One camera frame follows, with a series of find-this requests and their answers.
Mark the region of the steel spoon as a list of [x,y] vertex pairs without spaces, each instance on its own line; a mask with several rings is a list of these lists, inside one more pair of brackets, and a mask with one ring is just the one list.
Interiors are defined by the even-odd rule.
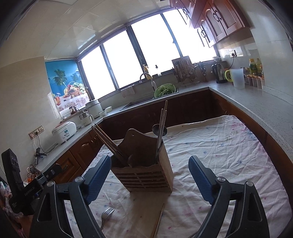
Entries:
[[[160,132],[160,125],[159,124],[155,124],[152,126],[152,132],[158,137],[159,136],[159,132]],[[162,135],[165,136],[167,134],[167,128],[163,127],[163,133]]]

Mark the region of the dish drying rack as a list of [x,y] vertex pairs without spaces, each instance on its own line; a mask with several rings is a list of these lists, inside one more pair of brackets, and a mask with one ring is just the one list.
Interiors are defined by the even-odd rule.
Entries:
[[173,59],[172,64],[178,83],[194,83],[198,78],[195,66],[191,63],[189,56]]

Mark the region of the white rice cooker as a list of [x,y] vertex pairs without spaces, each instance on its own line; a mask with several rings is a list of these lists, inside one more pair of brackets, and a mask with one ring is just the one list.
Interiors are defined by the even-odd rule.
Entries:
[[77,131],[77,126],[74,122],[65,122],[52,130],[52,135],[55,142],[59,145],[66,142],[71,138]]

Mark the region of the wooden chopstick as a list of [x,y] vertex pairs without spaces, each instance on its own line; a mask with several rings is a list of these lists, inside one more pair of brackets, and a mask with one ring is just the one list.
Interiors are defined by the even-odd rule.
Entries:
[[158,219],[156,221],[156,224],[155,224],[155,227],[154,227],[154,231],[153,231],[153,233],[151,235],[151,238],[156,238],[156,236],[157,236],[157,232],[158,232],[158,229],[159,229],[159,226],[160,226],[160,221],[161,221],[161,217],[162,217],[162,214],[163,214],[164,207],[165,207],[165,204],[163,203],[161,211],[160,211],[160,214],[159,214],[159,217],[158,217]]
[[94,130],[99,139],[107,146],[107,148],[113,153],[113,155],[120,161],[124,166],[127,166],[127,162],[118,148],[118,146],[110,139],[110,137],[95,123],[91,128]]

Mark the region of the steel fork on left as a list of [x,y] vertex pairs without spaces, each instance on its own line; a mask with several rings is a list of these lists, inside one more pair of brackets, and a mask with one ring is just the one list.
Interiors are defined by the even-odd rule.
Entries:
[[115,208],[109,207],[107,210],[105,210],[101,215],[101,226],[100,229],[102,230],[106,221],[110,218],[112,213],[115,211]]

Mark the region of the wooden utensil holder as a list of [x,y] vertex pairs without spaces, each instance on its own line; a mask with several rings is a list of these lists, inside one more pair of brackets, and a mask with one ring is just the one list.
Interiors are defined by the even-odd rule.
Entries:
[[111,171],[129,192],[166,192],[173,190],[173,171],[164,142],[129,129],[118,145],[127,165],[113,155]]

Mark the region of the chrome sink faucet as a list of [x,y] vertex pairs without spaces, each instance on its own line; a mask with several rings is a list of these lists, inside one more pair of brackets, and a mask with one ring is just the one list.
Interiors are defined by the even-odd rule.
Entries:
[[153,77],[149,73],[142,73],[140,75],[139,83],[143,83],[143,82],[150,82],[153,91],[156,91],[157,85],[156,85]]

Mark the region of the wooden chopstick in holder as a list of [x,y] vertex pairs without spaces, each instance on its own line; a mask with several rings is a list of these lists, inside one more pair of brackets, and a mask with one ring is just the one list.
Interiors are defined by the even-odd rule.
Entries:
[[120,161],[124,166],[127,166],[127,162],[118,148],[118,146],[110,139],[110,137],[95,123],[91,128],[94,130],[99,139],[107,146],[107,148],[113,153],[113,155]]

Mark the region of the tropical fruit poster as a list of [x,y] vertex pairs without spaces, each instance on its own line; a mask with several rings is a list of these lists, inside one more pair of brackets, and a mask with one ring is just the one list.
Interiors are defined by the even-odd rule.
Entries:
[[73,59],[45,62],[52,96],[60,113],[65,109],[77,107],[81,109],[89,102],[84,82]]

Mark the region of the upper wooden cabinets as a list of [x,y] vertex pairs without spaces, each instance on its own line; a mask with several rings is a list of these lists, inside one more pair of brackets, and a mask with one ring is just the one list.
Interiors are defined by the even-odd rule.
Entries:
[[249,27],[236,1],[170,1],[170,5],[183,11],[208,47]]

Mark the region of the white pot cooker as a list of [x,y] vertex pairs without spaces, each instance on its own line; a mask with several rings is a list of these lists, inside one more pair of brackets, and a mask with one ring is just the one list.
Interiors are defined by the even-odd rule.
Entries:
[[85,106],[88,113],[94,118],[98,118],[100,116],[99,114],[103,111],[102,106],[97,99],[89,101]]

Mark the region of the green vegetable colander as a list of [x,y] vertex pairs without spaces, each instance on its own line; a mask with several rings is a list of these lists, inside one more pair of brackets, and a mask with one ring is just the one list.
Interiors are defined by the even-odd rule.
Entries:
[[166,83],[161,86],[159,86],[155,91],[154,91],[154,97],[159,98],[163,97],[169,94],[173,94],[176,92],[176,87],[173,84]]

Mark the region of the white plastic pitcher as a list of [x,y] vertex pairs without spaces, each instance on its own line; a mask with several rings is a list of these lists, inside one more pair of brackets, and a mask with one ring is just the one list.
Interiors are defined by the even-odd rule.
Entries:
[[232,82],[236,89],[245,88],[244,70],[242,68],[226,70],[225,79]]

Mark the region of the white small kettle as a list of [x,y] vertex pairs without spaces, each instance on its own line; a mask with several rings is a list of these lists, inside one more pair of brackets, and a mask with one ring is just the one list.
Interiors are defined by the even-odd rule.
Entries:
[[88,111],[83,111],[78,117],[83,126],[90,125],[94,121],[94,117]]

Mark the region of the black electric kettle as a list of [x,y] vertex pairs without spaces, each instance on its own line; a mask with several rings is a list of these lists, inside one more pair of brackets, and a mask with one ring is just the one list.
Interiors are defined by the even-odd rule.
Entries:
[[216,83],[227,83],[227,80],[224,75],[225,69],[219,63],[212,64],[212,73],[215,76]]

